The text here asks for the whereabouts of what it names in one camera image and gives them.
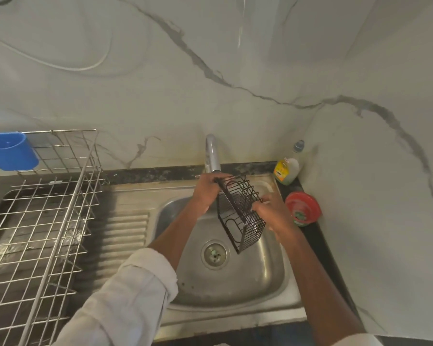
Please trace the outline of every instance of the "faucet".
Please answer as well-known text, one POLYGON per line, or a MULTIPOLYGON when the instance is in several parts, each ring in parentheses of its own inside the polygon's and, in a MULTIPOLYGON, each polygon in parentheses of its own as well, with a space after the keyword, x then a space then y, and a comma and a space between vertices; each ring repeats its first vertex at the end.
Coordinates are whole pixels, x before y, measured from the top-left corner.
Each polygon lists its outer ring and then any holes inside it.
POLYGON ((221 165, 217 150, 217 139, 212 134, 207 135, 205 138, 205 172, 221 172, 221 165))

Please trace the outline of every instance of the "red container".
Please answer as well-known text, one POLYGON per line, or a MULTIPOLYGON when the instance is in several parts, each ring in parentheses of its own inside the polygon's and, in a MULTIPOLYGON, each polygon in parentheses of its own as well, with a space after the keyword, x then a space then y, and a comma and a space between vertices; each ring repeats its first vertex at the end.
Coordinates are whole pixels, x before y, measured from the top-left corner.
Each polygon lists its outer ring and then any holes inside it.
POLYGON ((303 227, 316 222, 322 214, 321 208, 314 197, 305 192, 292 192, 285 199, 297 226, 303 227))

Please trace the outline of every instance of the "dish soap bottle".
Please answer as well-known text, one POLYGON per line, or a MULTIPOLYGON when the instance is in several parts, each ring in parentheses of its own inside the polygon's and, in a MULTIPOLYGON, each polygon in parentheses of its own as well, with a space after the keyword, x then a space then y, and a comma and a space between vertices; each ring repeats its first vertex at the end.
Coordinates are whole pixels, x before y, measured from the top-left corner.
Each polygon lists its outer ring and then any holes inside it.
POLYGON ((274 168, 274 177, 283 185, 289 185, 298 176, 303 166, 302 151, 305 148, 305 141, 299 140, 294 145, 294 155, 290 158, 280 160, 274 168))

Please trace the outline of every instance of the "white wire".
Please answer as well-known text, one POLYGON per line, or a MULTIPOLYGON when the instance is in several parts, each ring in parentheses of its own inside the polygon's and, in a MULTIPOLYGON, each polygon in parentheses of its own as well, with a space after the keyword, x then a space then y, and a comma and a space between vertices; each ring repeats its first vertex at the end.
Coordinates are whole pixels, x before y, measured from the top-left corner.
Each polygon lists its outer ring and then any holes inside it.
POLYGON ((3 46, 5 46, 9 50, 11 50, 11 51, 13 51, 13 52, 15 52, 17 54, 20 54, 23 57, 26 57, 27 59, 33 60, 34 62, 46 65, 46 66, 51 67, 51 68, 56 68, 56 69, 61 69, 61 70, 67 70, 67 71, 86 71, 86 70, 94 69, 94 68, 100 66, 106 60, 106 58, 108 57, 108 55, 109 55, 109 53, 111 51, 112 37, 113 36, 112 36, 112 29, 111 29, 111 31, 109 32, 109 43, 108 43, 108 47, 106 49, 106 53, 104 53, 104 55, 95 64, 92 64, 92 65, 90 65, 88 67, 79 67, 79 68, 77 68, 77 67, 65 67, 63 65, 57 65, 57 64, 48 63, 48 62, 46 62, 46 61, 44 61, 42 59, 38 59, 38 58, 32 57, 30 54, 27 54, 27 53, 25 53, 25 52, 23 52, 21 50, 18 50, 17 48, 15 48, 15 47, 7 44, 6 42, 3 42, 2 40, 0 40, 0 44, 3 45, 3 46))

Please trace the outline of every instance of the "white sleeve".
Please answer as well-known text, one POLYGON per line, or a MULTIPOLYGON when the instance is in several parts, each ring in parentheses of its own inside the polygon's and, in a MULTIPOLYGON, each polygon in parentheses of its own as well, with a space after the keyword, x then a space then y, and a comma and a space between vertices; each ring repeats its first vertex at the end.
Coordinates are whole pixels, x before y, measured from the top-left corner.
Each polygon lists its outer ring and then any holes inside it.
POLYGON ((354 334, 347 336, 332 346, 382 346, 382 344, 373 335, 354 334))
POLYGON ((53 345, 150 346, 177 293, 176 273, 167 259, 140 249, 87 299, 53 345))

